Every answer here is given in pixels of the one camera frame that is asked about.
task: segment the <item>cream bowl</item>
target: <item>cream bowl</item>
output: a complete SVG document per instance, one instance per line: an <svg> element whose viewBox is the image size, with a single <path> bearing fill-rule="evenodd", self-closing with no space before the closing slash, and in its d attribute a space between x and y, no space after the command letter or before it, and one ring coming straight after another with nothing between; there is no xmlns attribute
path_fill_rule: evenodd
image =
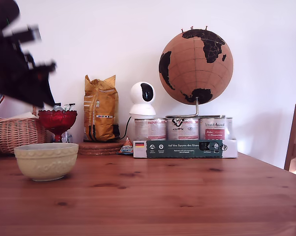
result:
<svg viewBox="0 0 296 236"><path fill-rule="evenodd" d="M34 181L51 181L69 173L77 159L78 144L32 144L14 148L18 167Z"/></svg>

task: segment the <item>red glass bowl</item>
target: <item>red glass bowl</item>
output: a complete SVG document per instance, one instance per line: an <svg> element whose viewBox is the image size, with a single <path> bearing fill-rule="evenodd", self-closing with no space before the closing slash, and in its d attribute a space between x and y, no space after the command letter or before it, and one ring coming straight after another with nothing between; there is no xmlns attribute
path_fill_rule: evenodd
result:
<svg viewBox="0 0 296 236"><path fill-rule="evenodd" d="M61 135L73 126L77 111L39 111L38 115L44 128L55 134L55 142L61 143Z"/></svg>

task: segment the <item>yellow bag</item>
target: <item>yellow bag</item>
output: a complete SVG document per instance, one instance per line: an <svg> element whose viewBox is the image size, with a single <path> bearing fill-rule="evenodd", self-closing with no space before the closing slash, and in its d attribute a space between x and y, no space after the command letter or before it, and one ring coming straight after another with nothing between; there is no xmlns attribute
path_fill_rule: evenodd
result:
<svg viewBox="0 0 296 236"><path fill-rule="evenodd" d="M115 75L104 81L85 76L84 113L85 141L119 139Z"/></svg>

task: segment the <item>cork globe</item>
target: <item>cork globe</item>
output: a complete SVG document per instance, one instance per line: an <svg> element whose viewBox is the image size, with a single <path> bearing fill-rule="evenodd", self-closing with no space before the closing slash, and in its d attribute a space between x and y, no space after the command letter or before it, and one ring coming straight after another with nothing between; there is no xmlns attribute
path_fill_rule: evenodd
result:
<svg viewBox="0 0 296 236"><path fill-rule="evenodd" d="M185 104L204 104L217 98L228 86L233 58L227 43L207 29L178 34L165 47L159 76L166 92Z"/></svg>

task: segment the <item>can label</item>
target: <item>can label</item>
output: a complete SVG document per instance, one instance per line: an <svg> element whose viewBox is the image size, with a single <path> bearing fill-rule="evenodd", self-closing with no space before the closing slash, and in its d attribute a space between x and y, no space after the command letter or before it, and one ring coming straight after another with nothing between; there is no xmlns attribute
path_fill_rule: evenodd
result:
<svg viewBox="0 0 296 236"><path fill-rule="evenodd" d="M205 139L225 139L224 129L206 129Z"/></svg>
<svg viewBox="0 0 296 236"><path fill-rule="evenodd" d="M166 140L165 119L136 119L135 140Z"/></svg>
<svg viewBox="0 0 296 236"><path fill-rule="evenodd" d="M168 140L198 140L199 121L195 118L170 118L167 120Z"/></svg>
<svg viewBox="0 0 296 236"><path fill-rule="evenodd" d="M201 118L200 138L211 139L231 139L232 118Z"/></svg>

